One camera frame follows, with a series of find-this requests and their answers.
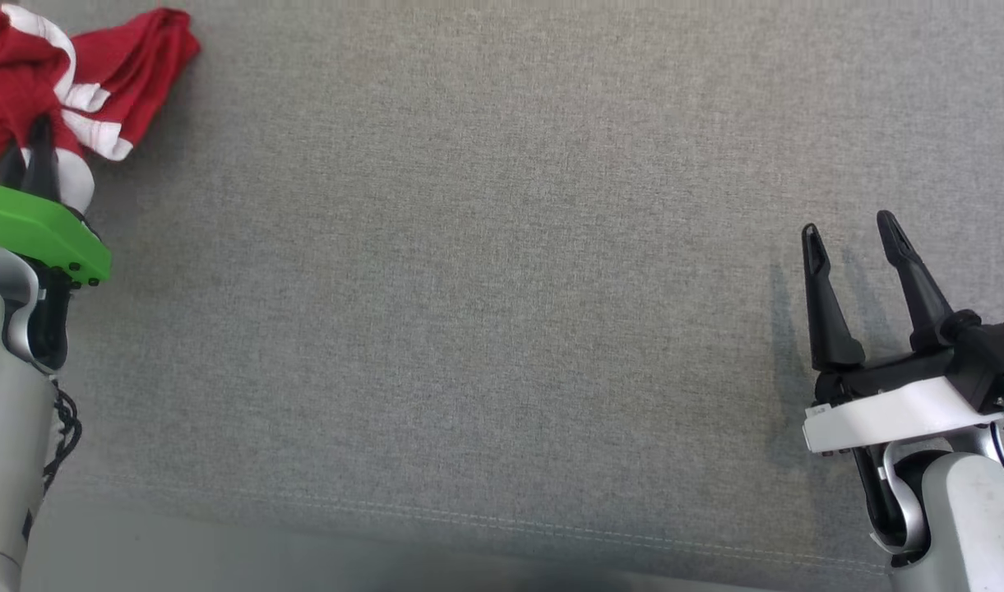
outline stitched seam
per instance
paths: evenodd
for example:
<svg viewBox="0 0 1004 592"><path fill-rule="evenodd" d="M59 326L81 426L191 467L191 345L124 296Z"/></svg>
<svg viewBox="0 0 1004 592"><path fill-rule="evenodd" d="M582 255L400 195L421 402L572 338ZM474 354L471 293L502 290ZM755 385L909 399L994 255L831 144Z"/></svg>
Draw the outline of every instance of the stitched seam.
<svg viewBox="0 0 1004 592"><path fill-rule="evenodd" d="M853 565L853 566L865 566L866 568L872 568L872 569L863 569L862 567L855 567L855 568L848 567L847 568L847 567L843 567L843 566L820 566L820 565L818 565L818 563L791 561L791 559L761 558L761 561L767 561L767 562L796 563L796 565L817 566L817 567L833 567L835 569L847 569L847 570L853 570L853 571L862 571L862 572L866 572L866 573L872 573L872 574L876 574L876 576L882 576L882 574L883 574L883 572L878 571L878 568L881 566L878 566L877 563L858 562L858 561L853 561L853 559L824 558L824 556L820 556L820 555L806 555L806 554L799 554L799 553L784 553L784 552L781 552L781 551L761 551L761 550L757 550L757 549L745 549L745 548L739 548L739 547L729 547L729 546L724 546L723 544L693 543L693 542L689 542L688 540L664 539L664 537L656 537L656 536L626 535L626 533L613 532L613 531L594 530L594 529L587 529L587 528L580 528L580 527L570 527L570 526L565 526L565 525L554 525L554 524L550 524L550 522L520 521L520 520L514 520L514 518L486 517L485 515L479 515L479 514L450 513L449 511L446 511L446 510L433 510L433 509L428 509L428 508L416 508L416 507L412 507L412 506L401 506L401 505L396 505L395 503L365 502L365 501L360 501L359 499L341 499L341 498L332 498L332 496L321 496L321 495L310 495L310 494L273 494L273 492L255 491L255 490L249 490L249 489L244 489L244 488L222 489L222 488L196 487L196 486L193 486L193 485L190 485L190 484L181 484L181 483L174 483L174 484L172 484L172 487L170 487L170 486L165 486L165 485L144 483L144 481L139 481L139 480L136 479L136 477L133 477L133 476L83 476L83 477L81 477L81 480L83 480L83 481L106 481L106 483L110 483L110 481L118 481L119 483L123 483L123 484L127 484L127 485L133 485L133 486L137 486L137 487L143 487L143 488L146 488L146 489L163 489L163 490L179 491L179 492L196 492L196 494L209 494L209 495L217 495L217 496L227 496L229 494L237 494L239 496L243 496L243 498L261 499L261 501L280 501L280 502L283 502L285 504L294 505L294 506L309 506L309 507L317 507L317 508L336 508L336 509L343 509L343 506L365 506L365 507L370 507L370 508L384 508L384 509L387 509L387 510L392 510L393 511L392 514L393 515L397 515L397 517L411 517L411 518L419 518L419 520L445 522L446 521L445 518L420 517L420 515L416 514L416 513L438 514L438 515L444 515L445 517L465 518L467 521L505 522L506 524L512 524L512 525L523 525L523 526L536 527L536 528L538 528L538 530L518 529L518 528L515 528L515 527L502 527L502 526L499 526L499 525L478 524L478 522L452 521L453 524L461 524L461 525L467 525L467 526L482 526L482 527L485 527L485 528L499 528L499 529L503 529L503 530L517 530L517 531L523 531L523 532L539 533L540 535L565 536L565 537L570 537L571 539L598 540L598 542L604 542L604 543L633 544L634 546L657 548L657 549L665 549L665 550L674 550L672 548L672 546L685 546L685 547L698 547L698 548L704 548L704 549L719 549L719 550L724 550L724 551L734 551L736 553L749 553L749 554L761 554L761 555L777 555L777 556L783 556L783 558L814 559L817 562L850 563L850 565ZM291 502L291 501L287 501L286 499L310 499L311 501L332 503L332 505L324 505L323 503L299 503L299 502ZM358 508L349 508L348 510L350 510L350 511L356 511L356 513L357 513L357 511L361 511ZM365 512L366 513L385 513L382 510L365 510ZM588 537L588 536L583 536L583 535L568 535L568 533L553 532L554 530L565 530L565 531L580 532L580 533L585 533L585 535L603 535L604 537L607 537L607 539L600 539L600 537ZM637 542L631 542L631 540L620 540L620 539L650 540L650 542L653 542L653 543L664 543L664 544L668 544L668 546L667 547L663 547L663 546L659 546L659 544L637 543ZM710 552L707 552L707 551L693 551L693 552L702 553L702 554L708 554L708 555L716 554L716 555L720 555L720 556L726 556L727 558L741 558L741 556L738 556L738 555L728 555L728 554L722 554L722 553L710 553Z"/></svg>

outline gray fabric surface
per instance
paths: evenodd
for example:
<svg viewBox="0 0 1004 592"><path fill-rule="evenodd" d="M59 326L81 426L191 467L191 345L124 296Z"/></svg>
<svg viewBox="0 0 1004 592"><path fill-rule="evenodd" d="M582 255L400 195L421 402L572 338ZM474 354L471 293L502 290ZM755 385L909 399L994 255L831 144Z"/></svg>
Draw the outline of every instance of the gray fabric surface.
<svg viewBox="0 0 1004 592"><path fill-rule="evenodd" d="M911 330L878 209L1004 318L1004 3L189 10L204 52L95 166L54 495L886 587L853 462L803 449L798 231L871 353Z"/></svg>

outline white stripe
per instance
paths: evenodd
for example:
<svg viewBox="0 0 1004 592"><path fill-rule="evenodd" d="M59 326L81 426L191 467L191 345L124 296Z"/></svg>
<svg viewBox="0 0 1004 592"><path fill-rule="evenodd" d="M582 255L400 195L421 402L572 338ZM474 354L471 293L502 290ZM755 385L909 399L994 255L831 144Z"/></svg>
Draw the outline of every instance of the white stripe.
<svg viewBox="0 0 1004 592"><path fill-rule="evenodd" d="M77 135L77 141L89 146L99 157L121 161L133 151L133 142L121 137L121 123L95 120L70 109L62 109L66 127Z"/></svg>
<svg viewBox="0 0 1004 592"><path fill-rule="evenodd" d="M66 53L69 60L66 71L52 87L62 105L88 112L99 111L102 108L103 102L110 97L110 91L103 89L99 84L74 84L77 56L74 53L74 44L70 43L70 38L66 37L62 29L44 16L35 15L23 7L17 7L16 4L2 4L1 12L5 12L8 16L9 24L14 30L30 34L32 37L40 37L54 48Z"/></svg>

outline red cloth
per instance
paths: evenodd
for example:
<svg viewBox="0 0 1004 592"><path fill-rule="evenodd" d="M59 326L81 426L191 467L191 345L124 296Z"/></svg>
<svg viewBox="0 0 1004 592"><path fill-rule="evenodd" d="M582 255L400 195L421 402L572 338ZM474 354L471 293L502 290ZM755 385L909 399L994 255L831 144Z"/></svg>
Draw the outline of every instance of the red cloth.
<svg viewBox="0 0 1004 592"><path fill-rule="evenodd" d="M8 16L0 12L0 157L9 138L25 144L35 116L42 112L52 116L57 145L79 150L77 138L62 123L53 91L68 61L48 41L13 29Z"/></svg>
<svg viewBox="0 0 1004 592"><path fill-rule="evenodd" d="M133 144L144 137L176 78L200 49L190 22L187 12L159 8L114 29L73 38L74 83L99 83L111 93L94 119L117 120L120 137Z"/></svg>
<svg viewBox="0 0 1004 592"><path fill-rule="evenodd" d="M3 7L0 157L10 138L24 145L33 120L44 112L51 117L57 149L80 154L84 143L107 158L124 157L131 144L144 137L176 77L198 52L189 23L186 12L159 8L113 29L66 40L58 27L40 16ZM68 86L70 57L65 45L71 43L72 85L98 84L110 93L101 106L93 104L87 111L81 111L81 105L67 108L69 103L59 96ZM113 155L103 147L111 137L123 139Z"/></svg>

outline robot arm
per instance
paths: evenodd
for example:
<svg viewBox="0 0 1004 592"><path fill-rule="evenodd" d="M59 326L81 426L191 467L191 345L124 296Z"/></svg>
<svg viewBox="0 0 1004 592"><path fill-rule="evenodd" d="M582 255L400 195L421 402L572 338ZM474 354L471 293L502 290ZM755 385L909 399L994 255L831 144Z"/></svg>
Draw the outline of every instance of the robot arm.
<svg viewBox="0 0 1004 592"><path fill-rule="evenodd" d="M892 213L878 213L878 230L915 330L911 353L870 361L833 296L820 233L802 232L820 371L806 446L825 457L851 451L895 590L1004 590L1004 322L954 312ZM902 454L934 438L952 451Z"/></svg>
<svg viewBox="0 0 1004 592"><path fill-rule="evenodd" d="M0 591L20 588L44 491L80 435L72 401L52 379L66 359L70 291L98 285L110 254L80 212L59 202L51 127L42 117L29 161L0 164ZM53 411L64 440L46 466Z"/></svg>

